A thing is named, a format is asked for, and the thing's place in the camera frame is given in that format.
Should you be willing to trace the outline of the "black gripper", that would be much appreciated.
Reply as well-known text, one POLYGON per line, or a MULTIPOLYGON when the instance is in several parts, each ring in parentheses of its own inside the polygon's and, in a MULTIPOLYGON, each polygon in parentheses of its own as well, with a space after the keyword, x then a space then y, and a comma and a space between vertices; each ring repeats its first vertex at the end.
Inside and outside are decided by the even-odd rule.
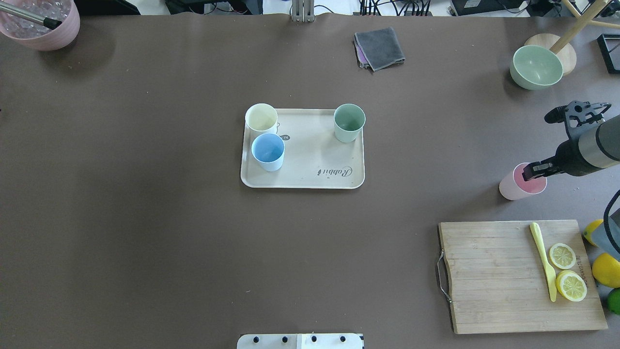
POLYGON ((521 175, 523 180, 559 173, 585 176, 611 167, 612 137, 607 137, 605 142, 598 137, 606 122, 604 114, 611 106, 609 102, 572 101, 549 111, 544 120, 548 124, 563 123, 568 139, 558 146, 553 157, 526 164, 521 175))

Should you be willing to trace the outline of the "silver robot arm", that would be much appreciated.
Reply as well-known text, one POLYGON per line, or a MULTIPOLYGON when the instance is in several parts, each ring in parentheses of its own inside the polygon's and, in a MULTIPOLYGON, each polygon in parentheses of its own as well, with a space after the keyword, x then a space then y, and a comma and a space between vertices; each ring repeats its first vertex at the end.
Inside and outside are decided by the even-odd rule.
POLYGON ((555 155, 527 164, 522 177, 530 181, 558 173, 585 176, 618 165, 620 161, 619 117, 605 120, 609 102, 572 101, 554 108, 544 120, 563 123, 567 141, 558 146, 555 155))

